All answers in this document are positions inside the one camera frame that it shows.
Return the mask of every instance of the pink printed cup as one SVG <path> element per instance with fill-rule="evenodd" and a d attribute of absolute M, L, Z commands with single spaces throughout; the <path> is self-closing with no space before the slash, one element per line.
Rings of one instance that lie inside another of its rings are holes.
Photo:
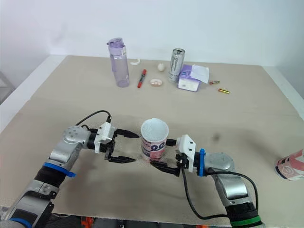
<path fill-rule="evenodd" d="M 289 181 L 304 179 L 304 150 L 301 149 L 277 161 L 275 171 Z"/>
<path fill-rule="evenodd" d="M 142 152 L 150 159 L 160 159 L 165 152 L 165 145 L 169 134 L 168 125 L 157 118 L 143 122 L 141 127 Z"/>

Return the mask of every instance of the green ring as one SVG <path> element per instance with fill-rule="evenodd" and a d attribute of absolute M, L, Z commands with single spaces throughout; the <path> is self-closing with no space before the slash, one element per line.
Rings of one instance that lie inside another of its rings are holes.
<path fill-rule="evenodd" d="M 230 222 L 230 224 L 233 227 L 240 227 L 240 226 L 244 226 L 244 225 L 248 225 L 248 224 L 252 224 L 252 223 L 256 223 L 256 222 L 260 222 L 260 221 L 261 221 L 261 217 L 258 215 L 256 217 L 251 218 L 251 219 L 246 219 L 246 220 L 236 221 L 236 222 Z"/>

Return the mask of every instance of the orange part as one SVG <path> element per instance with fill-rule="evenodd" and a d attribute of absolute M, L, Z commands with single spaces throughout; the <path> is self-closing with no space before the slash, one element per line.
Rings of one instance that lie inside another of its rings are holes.
<path fill-rule="evenodd" d="M 92 228 L 94 223 L 94 218 L 92 217 L 81 217 L 81 226 L 83 228 Z"/>

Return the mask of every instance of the silver can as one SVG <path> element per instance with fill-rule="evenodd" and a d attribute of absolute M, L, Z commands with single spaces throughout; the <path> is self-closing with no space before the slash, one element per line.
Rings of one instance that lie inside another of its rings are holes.
<path fill-rule="evenodd" d="M 176 48 L 172 51 L 170 69 L 169 69 L 169 81 L 174 83 L 178 82 L 179 75 L 182 69 L 182 64 L 184 62 L 185 50 L 181 48 Z"/>

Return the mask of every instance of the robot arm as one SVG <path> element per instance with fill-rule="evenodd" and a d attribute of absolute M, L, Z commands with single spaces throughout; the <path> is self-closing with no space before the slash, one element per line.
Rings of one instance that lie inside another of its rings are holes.
<path fill-rule="evenodd" d="M 79 126 L 69 127 L 64 131 L 61 141 L 50 157 L 38 171 L 36 177 L 24 189 L 0 221 L 1 228 L 42 228 L 51 216 L 54 204 L 51 202 L 59 192 L 59 187 L 66 176 L 74 177 L 71 169 L 81 149 L 92 149 L 96 153 L 105 152 L 109 162 L 128 163 L 135 159 L 113 157 L 115 137 L 120 134 L 129 138 L 139 136 L 126 130 L 116 129 L 109 122 L 99 129 L 86 130 Z"/>
<path fill-rule="evenodd" d="M 239 228 L 255 227 L 262 224 L 243 180 L 240 176 L 231 175 L 232 172 L 235 172 L 231 157 L 224 153 L 205 153 L 204 149 L 195 152 L 196 144 L 188 135 L 183 135 L 177 141 L 169 139 L 166 145 L 177 145 L 177 168 L 170 168 L 163 162 L 151 161 L 150 163 L 155 168 L 179 176 L 181 169 L 183 169 L 183 172 L 184 169 L 193 172 L 193 168 L 196 167 L 198 176 L 211 175 L 215 182 L 227 215 L 199 216 L 201 219 L 228 217 L 231 225 Z"/>

